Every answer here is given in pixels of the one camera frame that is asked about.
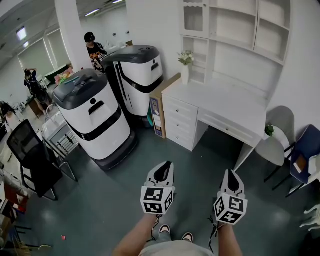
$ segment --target gray pants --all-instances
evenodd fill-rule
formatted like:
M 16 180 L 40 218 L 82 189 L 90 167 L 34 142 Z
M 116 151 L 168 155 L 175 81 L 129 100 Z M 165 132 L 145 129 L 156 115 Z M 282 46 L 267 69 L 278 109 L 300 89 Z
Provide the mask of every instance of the gray pants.
M 169 234 L 169 232 L 162 232 L 159 234 L 159 237 L 156 241 L 152 240 L 146 243 L 146 245 L 144 246 L 144 248 L 147 248 L 149 246 L 154 246 L 156 244 L 160 244 L 160 243 L 164 243 L 164 242 L 171 242 L 171 236 Z

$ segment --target ceiling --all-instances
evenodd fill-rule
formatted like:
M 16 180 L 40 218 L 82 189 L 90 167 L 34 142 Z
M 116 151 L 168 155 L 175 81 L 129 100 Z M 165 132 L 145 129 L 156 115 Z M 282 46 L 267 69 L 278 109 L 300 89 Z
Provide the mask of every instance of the ceiling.
M 115 7 L 113 0 L 76 0 L 80 18 L 87 13 L 100 9 L 94 15 L 99 15 Z M 117 4 L 123 6 L 125 1 Z M 17 30 L 25 27 L 27 37 L 19 41 Z M 24 50 L 23 44 L 35 43 L 45 33 L 59 28 L 55 8 L 55 0 L 24 0 L 16 8 L 0 18 L 0 68 L 13 56 Z

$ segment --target left forearm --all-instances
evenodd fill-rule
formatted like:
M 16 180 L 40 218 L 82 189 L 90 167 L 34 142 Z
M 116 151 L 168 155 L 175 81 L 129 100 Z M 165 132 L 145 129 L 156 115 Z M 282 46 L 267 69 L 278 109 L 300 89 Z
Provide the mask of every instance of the left forearm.
M 150 237 L 157 220 L 156 215 L 145 214 L 142 220 L 131 230 L 114 249 L 113 256 L 138 256 Z

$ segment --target white vase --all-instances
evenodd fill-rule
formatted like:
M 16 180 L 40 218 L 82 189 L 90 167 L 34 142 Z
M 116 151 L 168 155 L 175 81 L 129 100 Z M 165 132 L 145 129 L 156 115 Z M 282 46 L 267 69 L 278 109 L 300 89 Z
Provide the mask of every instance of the white vase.
M 189 66 L 182 65 L 181 70 L 181 79 L 184 85 L 187 85 L 189 82 Z
M 269 139 L 269 137 L 270 137 L 270 136 L 269 136 L 268 134 L 264 133 L 264 136 L 263 136 L 262 139 L 263 139 L 264 141 L 266 141 L 267 139 Z

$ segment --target green plant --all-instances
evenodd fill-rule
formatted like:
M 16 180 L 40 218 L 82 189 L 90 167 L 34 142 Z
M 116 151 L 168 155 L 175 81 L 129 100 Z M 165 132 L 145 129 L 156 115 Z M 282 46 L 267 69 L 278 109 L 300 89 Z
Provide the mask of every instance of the green plant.
M 274 135 L 274 132 L 275 132 L 274 126 L 271 125 L 271 124 L 266 125 L 265 128 L 264 128 L 264 132 L 268 136 L 272 137 L 272 135 Z
M 192 63 L 195 60 L 194 54 L 190 50 L 186 50 L 178 54 L 179 54 L 179 59 L 178 59 L 179 62 L 181 62 L 185 66 Z

